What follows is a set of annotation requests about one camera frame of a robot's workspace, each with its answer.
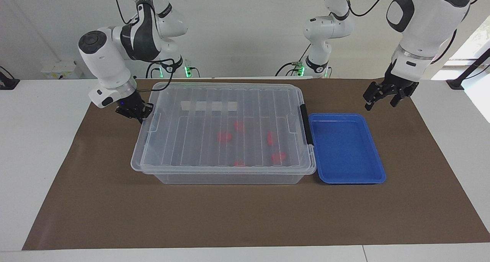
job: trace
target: green led light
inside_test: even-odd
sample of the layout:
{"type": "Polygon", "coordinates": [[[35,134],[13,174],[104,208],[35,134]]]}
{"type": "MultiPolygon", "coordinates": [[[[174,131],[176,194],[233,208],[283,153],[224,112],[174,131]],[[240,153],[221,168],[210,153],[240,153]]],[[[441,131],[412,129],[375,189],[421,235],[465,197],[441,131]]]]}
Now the green led light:
{"type": "Polygon", "coordinates": [[[298,71],[298,76],[303,76],[305,74],[305,67],[301,66],[301,69],[298,71]]]}
{"type": "Polygon", "coordinates": [[[191,76],[192,76],[192,72],[191,72],[191,70],[189,69],[189,67],[185,66],[185,67],[184,67],[184,70],[185,70],[185,75],[186,75],[187,77],[191,77],[191,76]]]}

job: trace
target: white wall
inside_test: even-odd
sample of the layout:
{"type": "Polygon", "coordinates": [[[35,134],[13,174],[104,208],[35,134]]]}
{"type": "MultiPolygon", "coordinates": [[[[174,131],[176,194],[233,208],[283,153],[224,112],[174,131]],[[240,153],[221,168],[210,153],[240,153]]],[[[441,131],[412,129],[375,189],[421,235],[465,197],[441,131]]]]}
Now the white wall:
{"type": "MultiPolygon", "coordinates": [[[[375,0],[352,0],[357,12],[375,0]]],[[[81,35],[103,26],[121,25],[114,0],[0,0],[0,64],[24,79],[41,78],[40,61],[80,60],[81,35]],[[11,4],[31,23],[30,32],[12,14],[11,4]]],[[[302,33],[305,20],[327,15],[322,0],[171,0],[188,19],[189,32],[175,40],[182,55],[206,77],[268,76],[282,64],[297,60],[308,45],[302,33]]],[[[334,77],[381,77],[401,35],[385,21],[391,0],[382,2],[366,17],[356,18],[354,33],[332,40],[334,77]]],[[[490,14],[490,0],[472,6],[458,30],[449,58],[490,14]]],[[[124,16],[134,3],[120,0],[124,16]]],[[[443,64],[432,66],[427,76],[443,64]]],[[[132,72],[143,76],[146,64],[131,62],[132,72]]]]}

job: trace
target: white label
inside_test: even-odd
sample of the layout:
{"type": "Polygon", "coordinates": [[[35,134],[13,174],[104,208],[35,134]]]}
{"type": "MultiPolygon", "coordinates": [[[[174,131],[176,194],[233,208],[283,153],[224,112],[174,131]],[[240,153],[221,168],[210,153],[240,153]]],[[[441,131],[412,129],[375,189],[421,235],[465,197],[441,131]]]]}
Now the white label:
{"type": "MultiPolygon", "coordinates": [[[[207,101],[198,101],[196,102],[196,111],[206,111],[208,102],[207,101]]],[[[191,110],[191,102],[190,101],[181,101],[180,107],[182,111],[191,110]]],[[[211,104],[212,111],[236,111],[238,107],[238,102],[236,101],[228,101],[228,108],[223,108],[222,101],[213,101],[211,104]]]]}

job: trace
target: brown paper mat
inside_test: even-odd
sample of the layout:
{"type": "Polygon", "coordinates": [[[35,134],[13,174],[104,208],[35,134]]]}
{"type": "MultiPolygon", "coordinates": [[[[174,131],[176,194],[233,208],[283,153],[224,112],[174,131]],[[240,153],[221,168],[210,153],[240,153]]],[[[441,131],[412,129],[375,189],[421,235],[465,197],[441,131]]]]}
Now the brown paper mat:
{"type": "Polygon", "coordinates": [[[386,182],[332,186],[314,174],[295,186],[163,185],[129,164],[138,122],[91,105],[23,250],[490,241],[409,98],[366,112],[369,81],[280,83],[301,88],[310,114],[362,114],[386,182]]]}

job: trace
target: black latch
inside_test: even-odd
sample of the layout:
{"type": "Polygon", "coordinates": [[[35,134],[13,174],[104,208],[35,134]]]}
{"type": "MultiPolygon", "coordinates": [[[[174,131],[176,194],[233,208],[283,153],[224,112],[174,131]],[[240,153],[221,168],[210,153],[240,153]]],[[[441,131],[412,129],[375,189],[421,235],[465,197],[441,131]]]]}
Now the black latch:
{"type": "Polygon", "coordinates": [[[301,118],[303,119],[303,127],[305,129],[306,143],[309,145],[313,144],[313,136],[311,135],[310,120],[308,119],[308,111],[306,110],[306,104],[301,104],[299,106],[301,110],[301,118]]]}

